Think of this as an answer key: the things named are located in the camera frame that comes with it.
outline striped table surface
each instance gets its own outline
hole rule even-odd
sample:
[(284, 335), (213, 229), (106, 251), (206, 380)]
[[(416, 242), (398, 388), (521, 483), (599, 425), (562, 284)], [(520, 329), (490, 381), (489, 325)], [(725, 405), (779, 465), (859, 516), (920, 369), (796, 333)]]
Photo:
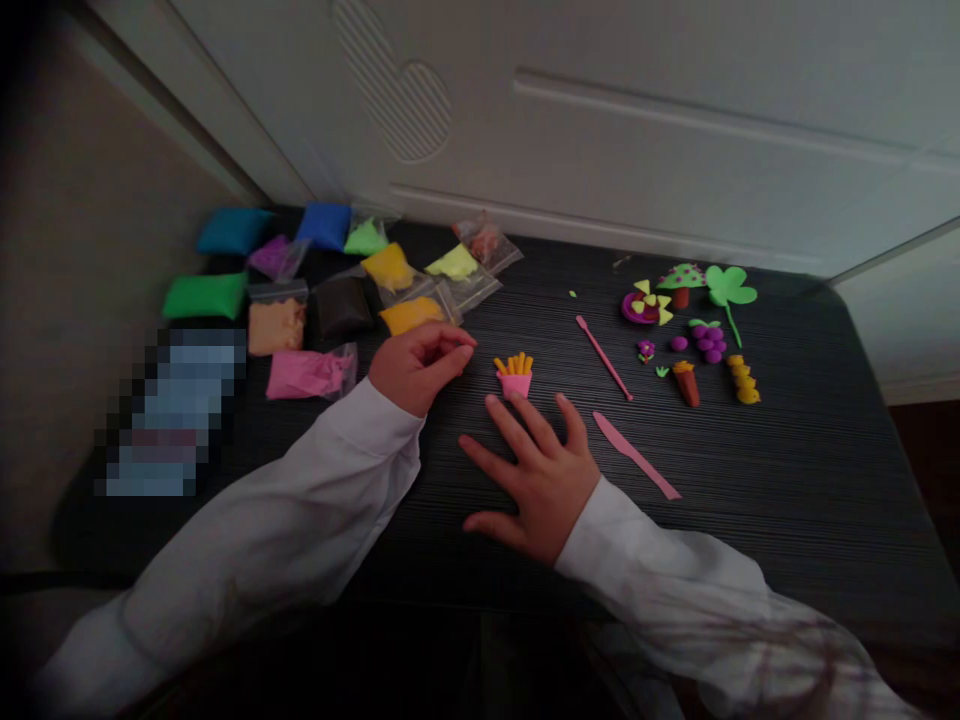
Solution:
[[(296, 217), (281, 215), (276, 229), (295, 229)], [(456, 242), (447, 228), (409, 223), (393, 228), (390, 237), (415, 267)], [(662, 526), (715, 535), (754, 558), (775, 591), (863, 637), (936, 644), (944, 628), (957, 627), (960, 593), (853, 323), (833, 291), (812, 278), (749, 271), (746, 284), (759, 299), (733, 309), (741, 352), (762, 397), (747, 406), (736, 400), (725, 364), (705, 364), (693, 346), (670, 349), (672, 338), (689, 336), (688, 321), (701, 318), (721, 320), (727, 354), (735, 352), (725, 314), (705, 289), (692, 290), (690, 307), (663, 327), (634, 325), (620, 315), (620, 300), (634, 282), (656, 280), (680, 260), (512, 239), (525, 259), (505, 270), (503, 287), (466, 316), (463, 326), (479, 342), (477, 352), (438, 397), (421, 435), (420, 477), (345, 599), (603, 616), (573, 583), (461, 531), (472, 512), (514, 507), (464, 456), (457, 437), (470, 433), (512, 457), (483, 398), (499, 392), (493, 358), (522, 350), (536, 359), (533, 404), (562, 437), (553, 396), (566, 394), (585, 419), (600, 469)], [(304, 274), (314, 283), (350, 262), (311, 253)], [(213, 269), (235, 264), (220, 260)], [(633, 402), (604, 368), (577, 315), (589, 323)], [(311, 311), (306, 347), (327, 349), (313, 340), (315, 320)], [(358, 338), (361, 374), (384, 337), (381, 324)], [(657, 348), (648, 365), (637, 359), (643, 339)], [(696, 366), (699, 408), (683, 402), (671, 375), (655, 372), (681, 359)], [(269, 371), (269, 358), (249, 358), (231, 439), (197, 497), (103, 502), (91, 496), (90, 473), (81, 473), (54, 522), (61, 564), (135, 575), (219, 490), (281, 456), (327, 403), (267, 401)], [(617, 452), (592, 420), (593, 411), (610, 420), (683, 499), (668, 501)]]

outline door panel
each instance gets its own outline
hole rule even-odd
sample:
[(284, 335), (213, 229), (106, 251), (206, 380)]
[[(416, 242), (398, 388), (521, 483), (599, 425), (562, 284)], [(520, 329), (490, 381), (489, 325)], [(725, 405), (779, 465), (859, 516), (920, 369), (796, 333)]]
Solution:
[(822, 276), (960, 214), (952, 3), (174, 4), (318, 196)]

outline pink clay tool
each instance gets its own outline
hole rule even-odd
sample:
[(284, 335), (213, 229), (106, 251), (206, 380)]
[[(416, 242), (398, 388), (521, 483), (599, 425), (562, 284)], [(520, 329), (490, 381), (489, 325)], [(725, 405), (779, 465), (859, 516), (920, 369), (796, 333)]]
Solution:
[(593, 333), (590, 332), (590, 328), (587, 327), (587, 321), (583, 319), (582, 315), (577, 315), (577, 325), (582, 327), (583, 331), (587, 334), (587, 337), (590, 338), (590, 342), (593, 343), (593, 347), (597, 351), (597, 355), (599, 355), (600, 359), (603, 360), (603, 364), (607, 366), (607, 370), (609, 370), (610, 374), (613, 375), (613, 379), (617, 381), (617, 385), (619, 385), (620, 389), (623, 390), (623, 394), (627, 396), (627, 400), (633, 400), (633, 395), (631, 395), (627, 390), (627, 386), (623, 384), (623, 380), (621, 380), (620, 376), (617, 375), (617, 371), (613, 369), (613, 365), (610, 363), (610, 360), (607, 359), (606, 354), (601, 349), (600, 344), (593, 336)]
[(633, 447), (633, 445), (627, 442), (627, 439), (620, 434), (619, 430), (610, 424), (609, 420), (598, 412), (593, 413), (593, 419), (597, 421), (597, 425), (600, 426), (600, 432), (610, 441), (610, 444), (639, 465), (640, 469), (647, 474), (647, 477), (653, 480), (661, 492), (667, 496), (667, 500), (679, 500), (682, 497), (680, 493), (673, 489), (673, 485), (668, 483), (663, 478), (663, 475), (658, 473), (656, 468), (647, 462), (647, 459), (637, 452), (637, 449)]

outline white shirt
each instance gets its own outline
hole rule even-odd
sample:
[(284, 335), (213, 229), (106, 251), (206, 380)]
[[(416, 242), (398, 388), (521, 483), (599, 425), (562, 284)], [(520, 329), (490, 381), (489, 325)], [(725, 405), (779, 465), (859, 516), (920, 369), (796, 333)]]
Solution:
[[(112, 715), (257, 621), (330, 604), (420, 470), (423, 420), (369, 380), (205, 505), (133, 588), (82, 617), (35, 681), (50, 716)], [(556, 563), (720, 715), (917, 717), (853, 636), (770, 591), (716, 538), (663, 530), (600, 479)], [(824, 681), (810, 700), (812, 688)]]

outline child's right hand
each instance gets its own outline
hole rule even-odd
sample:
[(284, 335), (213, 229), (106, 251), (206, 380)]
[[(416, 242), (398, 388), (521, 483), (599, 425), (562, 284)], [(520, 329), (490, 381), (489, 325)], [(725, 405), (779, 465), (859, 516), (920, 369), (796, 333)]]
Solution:
[(496, 396), (487, 395), (490, 417), (516, 454), (518, 465), (497, 457), (469, 435), (460, 436), (463, 451), (510, 493), (520, 509), (517, 516), (474, 513), (463, 523), (463, 529), (489, 535), (551, 567), (600, 480), (600, 470), (587, 447), (583, 419), (563, 394), (558, 393), (556, 399), (567, 421), (565, 446), (522, 395), (512, 393), (509, 400), (523, 417), (529, 434)]

